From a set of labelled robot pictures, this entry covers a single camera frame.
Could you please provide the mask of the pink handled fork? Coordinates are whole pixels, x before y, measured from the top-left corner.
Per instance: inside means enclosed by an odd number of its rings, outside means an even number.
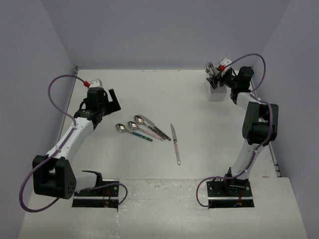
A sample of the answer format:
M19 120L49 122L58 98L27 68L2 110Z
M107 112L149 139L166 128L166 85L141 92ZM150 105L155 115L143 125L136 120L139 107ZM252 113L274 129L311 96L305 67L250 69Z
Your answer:
M212 69L212 75L214 75L215 77L220 73L218 66L213 66L211 69Z

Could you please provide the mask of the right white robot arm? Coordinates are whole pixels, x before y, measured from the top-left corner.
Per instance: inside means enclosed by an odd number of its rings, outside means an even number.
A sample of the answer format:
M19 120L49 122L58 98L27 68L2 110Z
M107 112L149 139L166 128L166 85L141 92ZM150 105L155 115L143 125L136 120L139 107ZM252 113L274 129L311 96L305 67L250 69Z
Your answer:
M233 196L240 187L247 187L255 158L277 137L279 107L253 95L250 82L254 71L251 67L241 67L235 74L232 68L208 64L206 73L206 80L214 90L227 86L231 90L230 99L233 103L246 111L242 126L243 147L233 166L220 178L223 192Z

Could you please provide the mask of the dark floral handled knife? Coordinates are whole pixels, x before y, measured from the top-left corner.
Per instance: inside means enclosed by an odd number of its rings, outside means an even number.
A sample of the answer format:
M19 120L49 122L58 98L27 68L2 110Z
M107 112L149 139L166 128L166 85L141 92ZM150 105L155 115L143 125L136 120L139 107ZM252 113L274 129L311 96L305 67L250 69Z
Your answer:
M147 122L152 128L154 128L157 132L159 132L161 136L164 136L164 139L171 141L171 138L167 134L165 134L163 131L161 131L151 120L149 120L147 117L143 115L139 115L139 116L141 116L145 122Z

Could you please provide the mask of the pink handled knife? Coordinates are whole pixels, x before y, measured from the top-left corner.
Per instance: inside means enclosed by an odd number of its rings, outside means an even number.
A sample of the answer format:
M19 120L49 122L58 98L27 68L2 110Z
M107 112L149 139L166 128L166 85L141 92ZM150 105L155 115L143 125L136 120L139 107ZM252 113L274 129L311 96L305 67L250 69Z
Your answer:
M174 149L175 149L175 155L176 155L176 160L177 160L177 164L181 165L181 161L180 161L180 156L179 156L179 150L178 150L178 146L177 146L177 136L176 136L176 131L175 128L172 124L170 124L171 127L171 132L172 132L172 138L173 138L173 144L174 144Z

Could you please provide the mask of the all-silver fork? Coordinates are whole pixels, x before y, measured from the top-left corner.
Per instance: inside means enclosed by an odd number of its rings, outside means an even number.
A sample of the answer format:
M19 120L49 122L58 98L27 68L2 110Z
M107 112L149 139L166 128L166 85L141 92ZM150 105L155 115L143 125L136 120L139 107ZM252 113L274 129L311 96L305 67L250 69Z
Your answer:
M212 64L212 62L208 62L207 63L207 70L208 70L208 74L209 75L215 75L215 72L214 72L214 65Z

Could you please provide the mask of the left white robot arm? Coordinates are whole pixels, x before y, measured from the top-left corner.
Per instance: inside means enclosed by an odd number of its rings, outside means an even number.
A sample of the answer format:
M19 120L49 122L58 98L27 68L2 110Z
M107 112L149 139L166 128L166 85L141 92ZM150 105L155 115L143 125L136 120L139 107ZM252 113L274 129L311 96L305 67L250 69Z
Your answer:
M85 139L96 129L104 116L121 109L113 89L92 87L75 112L72 124L58 144L45 155L37 155L33 162L33 189L38 195L70 199L78 191L97 196L103 192L102 174L84 170L75 175L71 167Z

